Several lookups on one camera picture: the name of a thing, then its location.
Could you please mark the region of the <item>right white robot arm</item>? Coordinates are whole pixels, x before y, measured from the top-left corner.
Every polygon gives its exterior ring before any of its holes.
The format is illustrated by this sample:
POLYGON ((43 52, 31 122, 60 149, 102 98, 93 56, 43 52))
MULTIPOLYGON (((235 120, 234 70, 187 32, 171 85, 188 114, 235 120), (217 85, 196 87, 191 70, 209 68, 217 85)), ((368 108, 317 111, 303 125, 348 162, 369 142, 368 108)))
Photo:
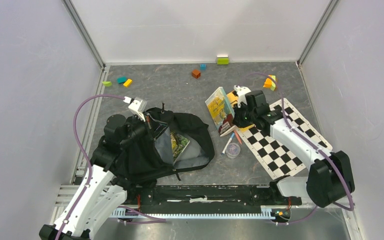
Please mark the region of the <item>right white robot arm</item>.
POLYGON ((285 102, 281 108, 271 110, 262 90, 250 90, 235 85, 233 94, 233 123, 239 128, 254 125, 288 148, 308 169, 307 177, 285 176, 277 179, 269 189, 269 199, 282 204, 289 197, 308 198, 320 208, 334 204, 353 211, 355 190, 349 156, 343 151, 333 152, 307 136, 288 119, 285 102))

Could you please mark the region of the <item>yellow paperback novel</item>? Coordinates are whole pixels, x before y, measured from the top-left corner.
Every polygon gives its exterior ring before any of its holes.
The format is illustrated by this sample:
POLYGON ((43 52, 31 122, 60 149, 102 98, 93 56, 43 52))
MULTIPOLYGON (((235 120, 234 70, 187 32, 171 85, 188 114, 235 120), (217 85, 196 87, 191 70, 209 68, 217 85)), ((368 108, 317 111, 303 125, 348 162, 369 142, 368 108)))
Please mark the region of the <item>yellow paperback novel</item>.
POLYGON ((223 87, 218 87, 205 104, 215 124, 216 130, 221 137, 227 135, 234 129, 234 110, 223 87))

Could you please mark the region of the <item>black student backpack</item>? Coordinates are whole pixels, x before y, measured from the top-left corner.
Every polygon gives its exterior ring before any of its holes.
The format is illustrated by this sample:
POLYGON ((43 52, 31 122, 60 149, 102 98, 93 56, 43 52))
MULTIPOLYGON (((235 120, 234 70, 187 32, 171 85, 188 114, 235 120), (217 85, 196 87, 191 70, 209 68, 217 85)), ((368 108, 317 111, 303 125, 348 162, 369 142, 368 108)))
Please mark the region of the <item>black student backpack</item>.
POLYGON ((145 120, 146 135, 130 145, 109 168, 122 183, 146 185, 162 177, 201 170, 213 160, 215 149, 209 126, 200 117, 163 107, 149 108, 145 112, 160 123, 160 136, 152 136, 145 120), (174 165, 170 130, 190 140, 174 165))

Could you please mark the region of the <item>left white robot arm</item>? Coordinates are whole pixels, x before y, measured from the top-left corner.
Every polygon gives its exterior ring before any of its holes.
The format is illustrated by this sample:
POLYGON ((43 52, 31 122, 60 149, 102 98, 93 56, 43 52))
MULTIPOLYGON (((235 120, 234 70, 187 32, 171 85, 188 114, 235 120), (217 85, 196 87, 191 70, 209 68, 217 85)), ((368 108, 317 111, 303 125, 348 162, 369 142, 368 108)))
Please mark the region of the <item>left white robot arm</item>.
POLYGON ((168 122, 151 110, 143 116, 115 114, 107 119, 77 192, 53 224, 43 225, 40 239, 91 240, 112 211, 136 200, 137 186, 154 184, 172 169, 156 147, 168 122))

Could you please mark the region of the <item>green illustrated book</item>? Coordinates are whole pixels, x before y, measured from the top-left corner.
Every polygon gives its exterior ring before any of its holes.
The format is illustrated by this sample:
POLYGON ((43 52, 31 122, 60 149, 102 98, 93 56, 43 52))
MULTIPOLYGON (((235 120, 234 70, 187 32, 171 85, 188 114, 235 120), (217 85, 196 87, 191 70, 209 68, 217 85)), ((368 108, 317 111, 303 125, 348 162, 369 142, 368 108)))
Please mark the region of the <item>green illustrated book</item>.
POLYGON ((175 165, 175 163, 180 159, 181 155, 190 144, 190 140, 173 130, 170 130, 170 139, 173 155, 173 165, 175 165))

